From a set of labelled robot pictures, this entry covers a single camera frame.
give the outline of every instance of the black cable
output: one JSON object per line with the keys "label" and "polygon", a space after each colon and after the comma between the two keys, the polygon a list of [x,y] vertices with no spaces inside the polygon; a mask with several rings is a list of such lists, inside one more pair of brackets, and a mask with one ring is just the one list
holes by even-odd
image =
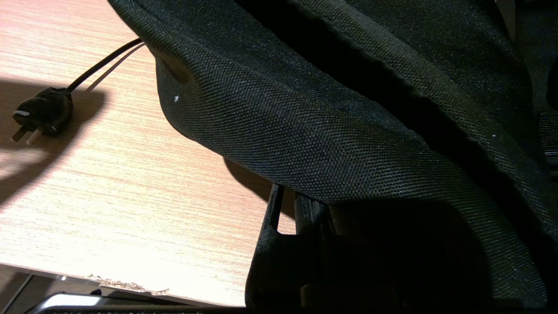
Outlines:
{"label": "black cable", "polygon": [[93,65],[89,70],[85,71],[82,75],[80,75],[78,78],[75,79],[75,81],[73,81],[69,86],[68,86],[68,91],[71,93],[73,92],[80,84],[83,83],[83,81],[85,81],[88,77],[90,77],[91,75],[93,75],[93,73],[97,72],[99,69],[101,69],[102,67],[104,67],[107,63],[111,62],[112,60],[114,60],[116,57],[118,57],[119,55],[123,54],[124,52],[126,52],[126,50],[142,43],[143,40],[141,39],[134,39],[132,41],[130,41],[129,43],[125,44],[124,46],[118,48],[117,50],[113,51],[111,54],[109,54],[108,56],[106,56],[103,60],[99,61],[97,64]]}
{"label": "black cable", "polygon": [[12,307],[13,303],[17,300],[17,298],[23,292],[25,287],[27,287],[27,285],[29,284],[31,279],[33,279],[33,277],[34,277],[34,275],[27,276],[25,281],[21,284],[20,288],[15,292],[15,294],[12,296],[12,298],[8,301],[8,303],[6,304],[6,306],[4,307],[4,309],[2,310],[2,312],[0,314],[6,314],[8,312],[9,308]]}

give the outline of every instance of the wooden desk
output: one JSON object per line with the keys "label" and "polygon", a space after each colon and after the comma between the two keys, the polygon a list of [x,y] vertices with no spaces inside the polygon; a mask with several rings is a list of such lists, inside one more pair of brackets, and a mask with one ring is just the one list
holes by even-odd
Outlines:
{"label": "wooden desk", "polygon": [[21,101],[134,38],[103,1],[0,0],[0,263],[244,305],[269,182],[169,125],[147,48],[83,84],[60,137],[9,140]]}

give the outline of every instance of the power plug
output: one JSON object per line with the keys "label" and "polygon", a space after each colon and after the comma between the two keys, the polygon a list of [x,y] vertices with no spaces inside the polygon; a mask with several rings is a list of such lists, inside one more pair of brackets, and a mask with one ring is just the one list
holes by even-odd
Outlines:
{"label": "power plug", "polygon": [[41,135],[57,135],[68,124],[74,104],[67,88],[49,87],[35,97],[24,101],[13,112],[13,119],[21,128],[12,136],[18,142],[27,132],[33,132],[27,140],[32,145]]}

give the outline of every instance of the black backpack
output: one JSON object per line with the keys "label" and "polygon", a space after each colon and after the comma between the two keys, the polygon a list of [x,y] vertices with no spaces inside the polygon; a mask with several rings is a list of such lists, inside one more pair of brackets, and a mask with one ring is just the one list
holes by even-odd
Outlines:
{"label": "black backpack", "polygon": [[[288,267],[253,265],[248,306],[339,283],[371,306],[558,307],[558,1],[512,1],[508,27],[493,0],[109,1],[170,124],[277,183],[254,262]],[[282,187],[370,254],[311,267],[324,241],[272,230]]]}

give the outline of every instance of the plug prong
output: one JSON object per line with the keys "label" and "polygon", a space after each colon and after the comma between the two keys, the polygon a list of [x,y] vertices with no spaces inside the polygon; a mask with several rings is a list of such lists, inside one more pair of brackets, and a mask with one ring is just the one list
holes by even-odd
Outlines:
{"label": "plug prong", "polygon": [[31,134],[31,136],[27,139],[27,141],[25,143],[27,143],[29,146],[33,145],[35,143],[35,141],[41,137],[42,135],[42,131],[37,129],[33,132],[33,134]]}
{"label": "plug prong", "polygon": [[25,128],[25,125],[20,127],[19,130],[17,130],[17,132],[12,136],[12,142],[17,143],[20,141],[20,139],[25,135],[25,133],[27,133],[27,128]]}

